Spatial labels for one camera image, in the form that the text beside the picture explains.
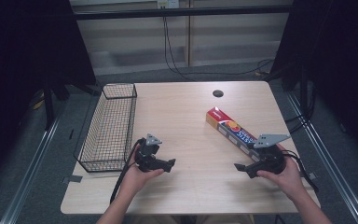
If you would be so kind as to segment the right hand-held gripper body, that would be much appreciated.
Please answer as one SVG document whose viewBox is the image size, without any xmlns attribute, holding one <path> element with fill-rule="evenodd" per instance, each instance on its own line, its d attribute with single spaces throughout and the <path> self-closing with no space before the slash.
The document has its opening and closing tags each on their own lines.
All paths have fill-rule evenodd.
<svg viewBox="0 0 358 224">
<path fill-rule="evenodd" d="M 280 142 L 291 137 L 290 134 L 260 134 L 254 149 L 258 152 L 259 161 L 255 164 L 257 171 L 264 170 L 273 174 L 281 173 L 285 168 L 285 158 Z"/>
</svg>

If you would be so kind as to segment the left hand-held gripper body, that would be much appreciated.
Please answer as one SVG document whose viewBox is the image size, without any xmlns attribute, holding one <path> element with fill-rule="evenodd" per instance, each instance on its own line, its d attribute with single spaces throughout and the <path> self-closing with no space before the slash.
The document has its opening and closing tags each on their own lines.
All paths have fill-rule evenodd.
<svg viewBox="0 0 358 224">
<path fill-rule="evenodd" d="M 146 138 L 142 138 L 141 145 L 135 154 L 135 162 L 141 171 L 148 172 L 163 168 L 161 161 L 155 157 L 161 143 L 162 141 L 151 133 Z"/>
</svg>

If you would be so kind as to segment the person's left hand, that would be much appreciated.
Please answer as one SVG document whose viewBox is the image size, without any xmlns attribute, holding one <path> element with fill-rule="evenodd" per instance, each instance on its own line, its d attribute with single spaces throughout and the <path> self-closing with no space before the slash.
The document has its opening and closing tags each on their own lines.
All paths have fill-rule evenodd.
<svg viewBox="0 0 358 224">
<path fill-rule="evenodd" d="M 162 169 L 148 171 L 145 173 L 142 172 L 136 165 L 135 156 L 132 155 L 130 167 L 124 175 L 119 189 L 119 194 L 134 197 L 145 186 L 147 181 L 162 175 L 163 173 L 164 171 Z"/>
</svg>

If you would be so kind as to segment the person's right hand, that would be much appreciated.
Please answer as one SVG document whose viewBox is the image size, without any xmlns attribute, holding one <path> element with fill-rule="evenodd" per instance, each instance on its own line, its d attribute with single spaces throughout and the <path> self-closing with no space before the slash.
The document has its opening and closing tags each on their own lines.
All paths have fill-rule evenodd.
<svg viewBox="0 0 358 224">
<path fill-rule="evenodd" d="M 282 192 L 293 202 L 300 202 L 307 191 L 302 183 L 297 164 L 288 156 L 285 158 L 285 168 L 280 174 L 259 170 L 257 174 L 275 183 Z"/>
</svg>

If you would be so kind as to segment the long red wrap box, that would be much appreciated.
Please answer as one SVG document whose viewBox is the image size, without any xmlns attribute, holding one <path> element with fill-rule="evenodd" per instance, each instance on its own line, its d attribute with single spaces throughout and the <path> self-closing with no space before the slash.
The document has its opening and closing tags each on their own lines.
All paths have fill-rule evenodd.
<svg viewBox="0 0 358 224">
<path fill-rule="evenodd" d="M 259 161 L 259 154 L 254 148 L 256 138 L 243 129 L 239 123 L 228 116 L 224 111 L 218 107 L 213 107 L 206 113 L 206 122 L 253 161 Z"/>
</svg>

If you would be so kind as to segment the black metal stand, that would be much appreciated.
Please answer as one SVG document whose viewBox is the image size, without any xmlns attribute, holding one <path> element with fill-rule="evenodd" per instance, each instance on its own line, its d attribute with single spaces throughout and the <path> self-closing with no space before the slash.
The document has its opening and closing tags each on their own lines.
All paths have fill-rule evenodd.
<svg viewBox="0 0 358 224">
<path fill-rule="evenodd" d="M 43 82 L 43 93 L 44 93 L 44 102 L 45 102 L 46 118 L 47 118 L 45 130 L 47 131 L 50 129 L 50 127 L 52 126 L 55 120 L 54 108 L 52 102 L 52 91 L 48 84 L 47 79 Z"/>
</svg>

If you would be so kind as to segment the dark curtain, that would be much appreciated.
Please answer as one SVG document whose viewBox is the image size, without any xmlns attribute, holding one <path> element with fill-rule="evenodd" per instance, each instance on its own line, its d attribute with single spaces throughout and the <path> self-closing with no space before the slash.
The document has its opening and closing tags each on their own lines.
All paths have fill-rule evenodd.
<svg viewBox="0 0 358 224">
<path fill-rule="evenodd" d="M 358 0 L 294 0 L 271 71 L 306 75 L 358 142 Z"/>
<path fill-rule="evenodd" d="M 95 81 L 69 0 L 0 0 L 0 166 L 37 91 Z"/>
</svg>

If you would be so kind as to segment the black horizontal metal bar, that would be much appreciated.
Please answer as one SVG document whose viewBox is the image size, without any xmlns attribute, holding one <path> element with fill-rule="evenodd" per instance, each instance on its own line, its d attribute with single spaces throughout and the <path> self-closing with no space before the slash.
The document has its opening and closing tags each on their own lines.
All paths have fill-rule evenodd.
<svg viewBox="0 0 358 224">
<path fill-rule="evenodd" d="M 72 17 L 76 20 L 114 20 L 156 17 L 183 17 L 183 16 L 214 16 L 214 15 L 240 15 L 240 14 L 272 14 L 289 13 L 291 6 L 256 6 L 256 7 L 196 7 L 173 9 L 145 9 L 126 11 L 101 12 L 74 12 Z"/>
</svg>

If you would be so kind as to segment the metal floor rail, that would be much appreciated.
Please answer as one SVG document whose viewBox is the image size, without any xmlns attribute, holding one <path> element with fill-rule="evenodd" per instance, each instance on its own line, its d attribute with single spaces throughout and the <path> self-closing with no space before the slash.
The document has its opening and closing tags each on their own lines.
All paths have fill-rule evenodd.
<svg viewBox="0 0 358 224">
<path fill-rule="evenodd" d="M 26 170 L 26 173 L 23 179 L 21 180 L 21 183 L 18 189 L 16 190 L 16 193 L 13 196 L 9 206 L 7 207 L 6 212 L 4 213 L 4 215 L 0 220 L 0 224 L 16 224 L 19 215 L 21 213 L 21 209 L 23 208 L 26 202 L 31 187 L 38 174 L 38 170 L 42 164 L 43 159 L 45 158 L 45 154 L 48 151 L 48 147 L 52 141 L 52 138 L 56 133 L 57 127 L 59 126 L 63 110 L 64 110 L 64 106 L 58 109 L 57 115 L 53 119 L 51 125 L 49 126 L 48 129 L 44 131 L 42 139 L 39 142 L 39 145 Z"/>
<path fill-rule="evenodd" d="M 293 93 L 287 94 L 288 101 L 290 102 L 292 108 L 299 116 L 299 120 L 303 129 L 305 130 L 308 138 L 313 144 L 317 154 L 321 158 L 325 169 L 327 170 L 328 174 L 332 178 L 337 190 L 343 199 L 344 203 L 347 205 L 348 209 L 351 212 L 355 222 L 358 224 L 358 197 L 350 187 L 349 183 L 343 176 L 343 174 L 338 169 L 336 163 L 334 162 L 333 158 L 331 157 L 326 145 L 324 144 L 322 138 L 315 130 L 311 121 L 307 121 L 300 112 L 300 102 L 296 98 Z"/>
</svg>

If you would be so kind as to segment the white wall socket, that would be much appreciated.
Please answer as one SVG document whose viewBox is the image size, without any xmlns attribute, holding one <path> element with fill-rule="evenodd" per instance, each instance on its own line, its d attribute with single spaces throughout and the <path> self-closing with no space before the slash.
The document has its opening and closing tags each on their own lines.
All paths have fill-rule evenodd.
<svg viewBox="0 0 358 224">
<path fill-rule="evenodd" d="M 179 8 L 179 0 L 157 0 L 158 8 Z"/>
</svg>

